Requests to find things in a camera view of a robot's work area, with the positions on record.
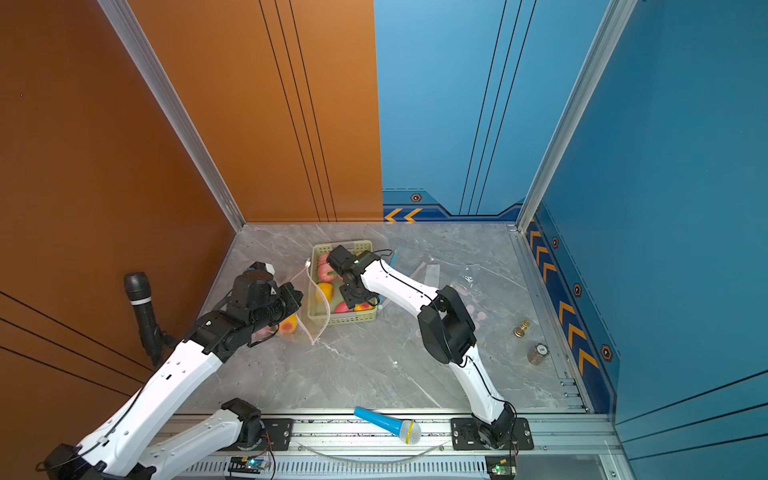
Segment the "yellow peach front left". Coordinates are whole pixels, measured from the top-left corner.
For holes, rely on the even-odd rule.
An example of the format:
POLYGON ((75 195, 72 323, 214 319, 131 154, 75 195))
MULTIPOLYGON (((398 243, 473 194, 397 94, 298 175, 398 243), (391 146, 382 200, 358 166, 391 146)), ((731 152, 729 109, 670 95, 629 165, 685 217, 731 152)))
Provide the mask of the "yellow peach front left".
POLYGON ((298 327, 298 318, 297 315, 291 315, 280 322, 278 334, 279 335, 292 335, 298 327))

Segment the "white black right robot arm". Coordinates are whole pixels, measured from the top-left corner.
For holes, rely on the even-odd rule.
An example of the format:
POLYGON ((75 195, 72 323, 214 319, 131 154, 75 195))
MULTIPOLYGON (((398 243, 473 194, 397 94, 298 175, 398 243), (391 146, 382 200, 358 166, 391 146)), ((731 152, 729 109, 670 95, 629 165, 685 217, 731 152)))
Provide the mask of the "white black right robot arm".
POLYGON ((347 306, 383 297, 417 319, 424 348, 451 368, 464 390, 483 444, 491 449, 511 448, 518 414, 487 373, 474 322, 460 294, 450 286, 438 289, 420 283, 369 250, 354 254, 337 246, 328 262, 341 277, 347 306))

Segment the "green circuit board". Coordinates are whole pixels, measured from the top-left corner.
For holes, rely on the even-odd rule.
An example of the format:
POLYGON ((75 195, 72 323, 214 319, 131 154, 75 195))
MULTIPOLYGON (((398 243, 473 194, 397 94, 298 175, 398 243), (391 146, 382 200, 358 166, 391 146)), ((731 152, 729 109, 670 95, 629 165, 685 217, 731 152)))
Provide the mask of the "green circuit board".
POLYGON ((249 475, 266 475, 273 473, 272 462, 263 457, 231 457, 226 469, 229 477, 247 478, 249 475))
POLYGON ((486 456, 484 460, 490 480, 514 480, 516 478, 517 464, 513 458, 486 456))

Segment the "right green circuit board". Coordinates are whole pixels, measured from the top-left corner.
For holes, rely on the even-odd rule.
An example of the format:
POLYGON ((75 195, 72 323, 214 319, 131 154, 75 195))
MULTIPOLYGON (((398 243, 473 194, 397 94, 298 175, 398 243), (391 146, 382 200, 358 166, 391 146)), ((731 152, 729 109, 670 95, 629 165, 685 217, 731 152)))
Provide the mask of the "right green circuit board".
POLYGON ((516 478, 517 464, 513 458, 486 456, 484 460, 490 480, 514 480, 516 478))

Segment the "yellow peach upper left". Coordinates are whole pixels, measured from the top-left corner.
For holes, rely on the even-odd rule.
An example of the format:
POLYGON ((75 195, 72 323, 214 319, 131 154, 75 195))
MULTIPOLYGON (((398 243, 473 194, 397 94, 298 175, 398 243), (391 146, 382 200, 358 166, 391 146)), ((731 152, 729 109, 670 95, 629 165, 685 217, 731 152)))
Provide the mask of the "yellow peach upper left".
POLYGON ((333 298, 334 286, 331 283, 321 282, 315 290, 315 298, 318 302, 330 303, 333 298))

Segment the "aluminium corner post right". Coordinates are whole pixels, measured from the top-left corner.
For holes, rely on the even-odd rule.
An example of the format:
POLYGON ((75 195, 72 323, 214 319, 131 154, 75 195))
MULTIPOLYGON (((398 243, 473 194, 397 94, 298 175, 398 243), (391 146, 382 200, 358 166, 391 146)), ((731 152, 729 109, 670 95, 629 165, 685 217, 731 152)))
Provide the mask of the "aluminium corner post right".
POLYGON ((608 3, 516 221, 524 234, 539 208, 568 145, 636 7, 637 0, 608 3))

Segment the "blue toy microphone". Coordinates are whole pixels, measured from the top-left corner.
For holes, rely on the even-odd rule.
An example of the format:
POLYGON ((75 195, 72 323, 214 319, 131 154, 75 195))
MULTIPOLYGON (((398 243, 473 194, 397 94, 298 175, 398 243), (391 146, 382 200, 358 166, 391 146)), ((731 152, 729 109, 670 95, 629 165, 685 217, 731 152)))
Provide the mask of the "blue toy microphone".
POLYGON ((414 420, 402 420, 361 407, 354 409, 354 415, 399 438, 406 445, 416 445, 421 439, 421 428, 414 420))

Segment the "clear zip-top bag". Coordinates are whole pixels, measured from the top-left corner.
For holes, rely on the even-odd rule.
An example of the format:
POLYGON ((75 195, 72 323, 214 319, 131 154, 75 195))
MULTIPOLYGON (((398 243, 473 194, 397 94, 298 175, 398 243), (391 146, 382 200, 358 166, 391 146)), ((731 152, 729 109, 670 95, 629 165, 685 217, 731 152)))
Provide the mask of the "clear zip-top bag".
POLYGON ((287 342, 314 345, 325 331, 330 321, 330 306, 327 302, 318 302, 315 298, 315 290, 318 285, 311 277, 311 260, 309 258, 304 262, 304 266, 295 272, 292 276, 286 278, 290 281, 296 290, 303 293, 302 306, 297 313, 298 327, 292 335, 279 335, 278 326, 276 330, 264 338, 255 338, 253 333, 250 340, 253 343, 264 342, 268 339, 280 339, 287 342))

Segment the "small brass weight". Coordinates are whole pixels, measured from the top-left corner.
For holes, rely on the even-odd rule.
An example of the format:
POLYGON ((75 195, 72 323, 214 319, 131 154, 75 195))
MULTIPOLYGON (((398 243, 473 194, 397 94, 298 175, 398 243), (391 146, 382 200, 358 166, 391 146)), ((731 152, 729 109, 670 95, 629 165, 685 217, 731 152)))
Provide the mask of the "small brass weight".
POLYGON ((530 326, 531 326, 531 323, 528 320, 523 321, 520 326, 516 327, 513 330, 513 334, 517 338, 523 338, 526 335, 526 331, 530 328, 530 326))

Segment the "pink peach front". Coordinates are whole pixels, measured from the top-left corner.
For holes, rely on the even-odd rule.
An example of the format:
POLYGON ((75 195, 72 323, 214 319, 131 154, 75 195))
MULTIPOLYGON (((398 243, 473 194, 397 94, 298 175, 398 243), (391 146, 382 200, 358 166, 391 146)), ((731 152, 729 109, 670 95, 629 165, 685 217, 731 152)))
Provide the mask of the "pink peach front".
POLYGON ((264 327, 264 328, 258 330, 254 334, 254 337, 257 338, 257 339, 264 338, 264 337, 267 337, 268 335, 272 334, 275 330, 276 330, 275 327, 267 326, 267 327, 264 327))

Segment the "left green circuit board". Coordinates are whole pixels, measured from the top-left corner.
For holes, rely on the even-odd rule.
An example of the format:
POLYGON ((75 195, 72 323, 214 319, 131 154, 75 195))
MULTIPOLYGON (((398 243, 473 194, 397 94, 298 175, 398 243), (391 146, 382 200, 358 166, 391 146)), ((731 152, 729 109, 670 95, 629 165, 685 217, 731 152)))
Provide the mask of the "left green circuit board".
POLYGON ((273 473, 272 462, 263 457, 231 457, 226 469, 229 477, 247 478, 249 475, 266 475, 273 473))

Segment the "aluminium corner post left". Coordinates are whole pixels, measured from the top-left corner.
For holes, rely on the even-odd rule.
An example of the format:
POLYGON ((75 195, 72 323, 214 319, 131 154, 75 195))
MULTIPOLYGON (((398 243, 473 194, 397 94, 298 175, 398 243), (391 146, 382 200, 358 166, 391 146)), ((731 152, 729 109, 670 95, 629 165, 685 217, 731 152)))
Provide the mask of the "aluminium corner post left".
POLYGON ((99 0, 98 4, 229 224, 241 231, 245 217, 129 3, 99 0))

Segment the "large pink peach top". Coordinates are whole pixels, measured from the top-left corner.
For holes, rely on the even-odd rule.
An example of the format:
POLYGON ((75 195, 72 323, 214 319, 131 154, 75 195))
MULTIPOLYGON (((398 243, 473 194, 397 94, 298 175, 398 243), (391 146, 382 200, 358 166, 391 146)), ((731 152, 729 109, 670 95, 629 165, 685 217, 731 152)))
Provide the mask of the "large pink peach top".
POLYGON ((329 284, 333 283, 339 278, 339 274, 329 263, 323 263, 318 267, 317 276, 322 283, 329 284))

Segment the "light green perforated basket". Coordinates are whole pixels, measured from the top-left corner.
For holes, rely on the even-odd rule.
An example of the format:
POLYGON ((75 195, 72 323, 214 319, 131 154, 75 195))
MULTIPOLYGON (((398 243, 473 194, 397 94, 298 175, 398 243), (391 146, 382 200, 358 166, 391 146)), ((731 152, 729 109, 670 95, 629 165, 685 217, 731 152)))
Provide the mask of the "light green perforated basket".
MULTIPOLYGON (((318 279, 317 276, 317 269, 320 266, 318 263, 318 258, 326 253, 330 253, 331 250, 338 246, 343 245, 348 250, 350 250, 355 255, 359 255, 363 253, 366 250, 373 250, 373 244, 370 240, 353 240, 353 241, 346 241, 346 242, 340 242, 340 243, 325 243, 325 244, 317 244, 313 247, 312 250, 312 256, 311 256, 311 277, 314 281, 316 281, 318 284, 321 283, 321 281, 318 279)), ((360 322, 369 322, 373 321, 376 318, 377 309, 374 307, 373 310, 369 311, 353 311, 350 313, 342 313, 342 314, 335 314, 334 309, 343 302, 343 297, 341 295, 341 292, 339 291, 339 287, 342 285, 343 281, 341 277, 339 277, 336 281, 331 283, 334 286, 333 291, 333 298, 331 302, 329 303, 330 306, 330 321, 328 323, 329 326, 332 325, 342 325, 342 324, 349 324, 349 323, 360 323, 360 322)))

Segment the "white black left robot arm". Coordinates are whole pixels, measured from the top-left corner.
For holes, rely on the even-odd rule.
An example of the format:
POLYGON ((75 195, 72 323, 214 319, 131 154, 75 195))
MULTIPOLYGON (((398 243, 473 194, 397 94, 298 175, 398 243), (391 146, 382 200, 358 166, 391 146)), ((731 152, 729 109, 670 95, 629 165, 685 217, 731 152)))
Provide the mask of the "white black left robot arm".
POLYGON ((270 448, 260 410, 235 398, 172 438, 154 437, 186 399, 254 334, 277 332, 302 306, 292 283, 279 285, 272 267, 255 263, 239 275, 217 310, 198 318, 167 359, 119 410, 78 444, 57 446, 36 466, 50 479, 172 479, 225 447, 270 448))

